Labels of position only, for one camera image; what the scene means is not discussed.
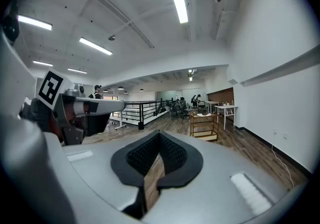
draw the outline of office chair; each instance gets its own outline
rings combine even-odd
[[[190,118],[190,109],[187,108],[187,105],[186,105],[186,102],[185,100],[182,100],[180,101],[180,105],[181,105],[181,117],[184,118],[184,117],[189,117]]]

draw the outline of black mesh pad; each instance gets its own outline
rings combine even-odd
[[[158,190],[187,185],[203,166],[202,155],[196,148],[165,132],[154,131],[115,152],[111,167],[123,184],[143,188],[144,176],[158,153],[165,171],[157,182]]]

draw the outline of table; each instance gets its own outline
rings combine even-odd
[[[205,101],[205,108],[208,107],[208,112],[212,113],[212,107],[213,107],[213,112],[215,111],[215,104],[219,104],[219,102],[212,102],[212,101]]]
[[[235,126],[236,108],[238,108],[238,106],[234,106],[234,105],[217,106],[216,105],[215,108],[217,108],[218,114],[220,114],[220,110],[224,110],[224,126],[223,126],[224,130],[226,129],[226,116],[233,116],[233,126]],[[232,114],[226,114],[226,110],[227,109],[233,109],[233,113]]]

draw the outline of white wall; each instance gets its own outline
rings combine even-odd
[[[109,69],[106,77],[99,80],[102,86],[117,84],[129,79],[152,74],[189,69],[211,65],[227,65],[230,62],[230,52],[224,42],[211,38],[196,42],[173,41],[153,49],[132,53],[132,58],[126,58],[119,69]]]
[[[129,93],[127,101],[155,101],[155,93],[155,91]]]
[[[319,50],[310,53],[320,43],[317,26],[305,0],[242,0],[228,39],[227,80],[241,82],[233,87],[235,124],[310,172],[320,150]]]
[[[246,93],[245,127],[312,172],[320,153],[320,64],[248,86]]]
[[[216,67],[204,79],[205,93],[210,94],[227,88],[231,88],[227,80],[227,66]]]
[[[175,91],[176,93],[178,92],[179,97],[184,97],[187,103],[191,104],[190,100],[195,94],[202,96],[200,100],[206,100],[204,86],[205,83],[203,80],[189,81],[188,79],[174,79],[163,80],[162,82],[148,82],[134,86],[131,91],[129,91],[128,101],[154,101],[156,100],[156,92]]]
[[[320,43],[306,0],[242,0],[228,39],[238,82],[283,65]]]
[[[189,81],[186,79],[172,79],[172,80],[163,80],[155,82],[142,83],[137,86],[134,86],[130,92],[139,92],[141,88],[144,91],[169,91],[169,90],[183,90],[191,88],[204,88],[205,82],[203,80],[193,80]]]

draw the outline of white ceiling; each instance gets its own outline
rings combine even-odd
[[[205,67],[196,67],[190,68],[192,70],[196,69],[197,71],[192,74],[193,81],[203,80],[212,70],[215,69],[214,66],[205,66]],[[105,88],[117,89],[119,86],[122,86],[124,90],[130,90],[133,86],[156,81],[166,81],[174,79],[187,79],[188,78],[188,69],[175,70],[166,73],[158,73],[150,76],[139,77],[135,79],[130,79],[123,81],[121,83],[109,85]]]
[[[225,39],[240,1],[186,0],[189,22],[180,24],[173,0],[18,0],[19,14],[53,26],[48,31],[20,24],[15,48],[28,67],[35,66],[32,60],[40,60],[52,63],[60,72],[67,72],[69,67],[101,78],[108,75],[108,69],[141,62],[133,53],[167,41],[214,40],[220,15],[216,38]],[[224,8],[232,12],[222,13]],[[108,40],[112,34],[115,41]],[[80,43],[81,37],[111,50],[113,55]]]

